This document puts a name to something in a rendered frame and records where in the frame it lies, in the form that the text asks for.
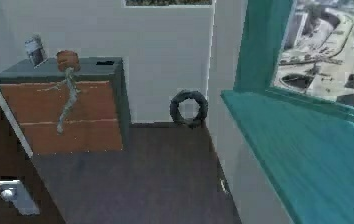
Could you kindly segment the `orange chest of drawers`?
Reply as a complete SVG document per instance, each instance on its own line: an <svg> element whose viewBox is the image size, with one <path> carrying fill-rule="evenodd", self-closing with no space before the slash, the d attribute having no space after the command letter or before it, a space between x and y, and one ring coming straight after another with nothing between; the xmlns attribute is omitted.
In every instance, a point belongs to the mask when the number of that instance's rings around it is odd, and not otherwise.
<svg viewBox="0 0 354 224"><path fill-rule="evenodd" d="M96 65L114 61L114 65ZM54 58L34 68L24 59L0 71L0 106L25 153L34 155L122 150L131 115L123 59L88 57L74 73L77 101L62 134L57 123L68 99Z"/></svg>

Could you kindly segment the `teal framed window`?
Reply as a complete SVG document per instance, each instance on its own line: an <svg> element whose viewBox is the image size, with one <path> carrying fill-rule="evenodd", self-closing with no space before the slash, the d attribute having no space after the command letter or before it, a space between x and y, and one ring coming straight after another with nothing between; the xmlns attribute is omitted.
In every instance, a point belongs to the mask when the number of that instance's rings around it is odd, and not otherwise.
<svg viewBox="0 0 354 224"><path fill-rule="evenodd" d="M232 89L221 93L279 201L268 224L354 224L354 113L271 87L293 0L248 0Z"/></svg>

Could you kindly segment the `grey framed photo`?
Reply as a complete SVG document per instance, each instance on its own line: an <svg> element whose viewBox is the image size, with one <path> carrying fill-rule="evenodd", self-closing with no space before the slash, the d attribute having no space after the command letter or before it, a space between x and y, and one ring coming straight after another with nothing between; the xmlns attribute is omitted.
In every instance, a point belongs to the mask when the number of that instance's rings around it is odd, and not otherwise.
<svg viewBox="0 0 354 224"><path fill-rule="evenodd" d="M40 66L48 59L40 35L32 35L28 40L24 42L24 47L28 59L34 68Z"/></svg>

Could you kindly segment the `dark brown room door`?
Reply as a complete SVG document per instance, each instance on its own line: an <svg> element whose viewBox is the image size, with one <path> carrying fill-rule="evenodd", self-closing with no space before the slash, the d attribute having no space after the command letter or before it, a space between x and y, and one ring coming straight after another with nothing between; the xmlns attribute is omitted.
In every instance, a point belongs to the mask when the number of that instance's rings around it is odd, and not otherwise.
<svg viewBox="0 0 354 224"><path fill-rule="evenodd" d="M66 224L0 106L0 181L20 180L40 210L22 215L0 197L0 224Z"/></svg>

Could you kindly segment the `framed wall picture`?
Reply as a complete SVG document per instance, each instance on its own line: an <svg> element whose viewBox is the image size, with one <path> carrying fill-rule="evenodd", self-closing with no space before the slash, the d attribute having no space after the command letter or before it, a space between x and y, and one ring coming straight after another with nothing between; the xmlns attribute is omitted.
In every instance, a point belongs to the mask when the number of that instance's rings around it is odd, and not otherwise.
<svg viewBox="0 0 354 224"><path fill-rule="evenodd" d="M122 0L125 7L211 7L213 0Z"/></svg>

